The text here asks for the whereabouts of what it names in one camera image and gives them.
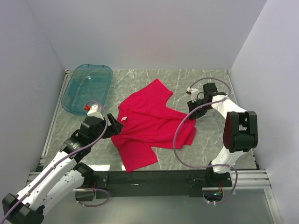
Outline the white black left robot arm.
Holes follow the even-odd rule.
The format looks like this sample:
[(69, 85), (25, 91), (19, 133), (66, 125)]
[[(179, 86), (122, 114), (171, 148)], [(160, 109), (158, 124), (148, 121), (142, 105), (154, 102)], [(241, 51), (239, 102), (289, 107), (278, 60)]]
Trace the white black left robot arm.
[(121, 133), (123, 124), (112, 114), (105, 118), (88, 116), (62, 147), (52, 162), (23, 190), (7, 194), (4, 217), (12, 224), (40, 224), (45, 214), (74, 189), (87, 189), (94, 181), (94, 170), (81, 160), (100, 139)]

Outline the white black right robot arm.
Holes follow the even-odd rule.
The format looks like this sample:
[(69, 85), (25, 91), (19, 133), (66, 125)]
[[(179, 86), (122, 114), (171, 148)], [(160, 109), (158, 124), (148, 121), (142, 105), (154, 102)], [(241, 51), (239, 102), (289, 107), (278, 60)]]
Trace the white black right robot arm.
[(223, 148), (217, 157), (211, 161), (213, 170), (205, 174), (205, 181), (210, 186), (216, 186), (221, 181), (221, 174), (230, 170), (235, 162), (256, 148), (258, 144), (257, 114), (246, 111), (235, 104), (224, 92), (217, 90), (215, 83), (203, 85), (203, 91), (187, 88), (191, 100), (187, 102), (190, 120), (196, 120), (214, 109), (225, 119), (223, 131)]

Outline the red t shirt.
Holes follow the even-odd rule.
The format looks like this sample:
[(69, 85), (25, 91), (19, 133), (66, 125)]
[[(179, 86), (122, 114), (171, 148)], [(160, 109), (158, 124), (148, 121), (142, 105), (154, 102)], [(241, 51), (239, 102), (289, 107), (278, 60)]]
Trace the red t shirt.
[(172, 91), (155, 79), (118, 106), (117, 121), (123, 128), (111, 140), (127, 172), (156, 163), (153, 147), (181, 149), (192, 144), (195, 121), (188, 119), (175, 133), (186, 114), (167, 107), (171, 95)]

